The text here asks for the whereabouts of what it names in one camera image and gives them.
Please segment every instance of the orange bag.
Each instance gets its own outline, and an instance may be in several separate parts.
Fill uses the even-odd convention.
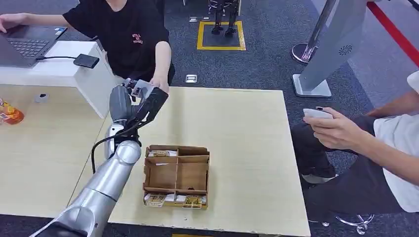
[[[24,115],[0,98],[0,118],[9,124],[17,124],[23,120]]]

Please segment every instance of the laptop keyboard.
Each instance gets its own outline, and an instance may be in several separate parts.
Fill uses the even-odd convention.
[[[7,41],[25,58],[35,57],[49,43],[47,40],[13,39]]]

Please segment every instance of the white desk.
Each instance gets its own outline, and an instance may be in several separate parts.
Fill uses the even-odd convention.
[[[40,93],[46,103],[35,103]],[[68,204],[103,125],[74,87],[0,85],[23,112],[0,125],[0,214],[55,217]]]
[[[106,118],[98,140],[110,123]],[[110,222],[310,236],[281,91],[171,87],[156,120],[139,135],[142,157],[152,144],[208,147],[209,207],[145,207],[144,159],[140,159]],[[97,165],[103,157],[100,146]],[[88,161],[73,198],[91,175]]]
[[[76,66],[73,59],[48,59],[29,69],[0,67],[0,84],[76,87],[96,113],[105,118],[117,79],[97,43],[58,41],[45,56],[77,57],[81,53],[99,58],[94,69]]]

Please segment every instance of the cardboard box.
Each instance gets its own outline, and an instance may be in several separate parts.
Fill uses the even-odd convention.
[[[151,145],[144,161],[144,204],[207,209],[209,161],[204,147]]]

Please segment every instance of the black power adapter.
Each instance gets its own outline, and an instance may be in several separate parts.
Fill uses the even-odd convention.
[[[94,68],[96,64],[99,62],[99,58],[80,54],[77,58],[75,57],[69,57],[69,56],[53,56],[53,57],[38,57],[37,60],[45,60],[45,59],[52,59],[52,58],[72,58],[74,59],[74,64],[77,66],[85,67],[85,68]]]
[[[81,66],[85,68],[94,68],[94,66],[96,66],[98,62],[99,62],[99,58],[96,58],[90,55],[80,54],[74,60],[73,63],[77,66]]]

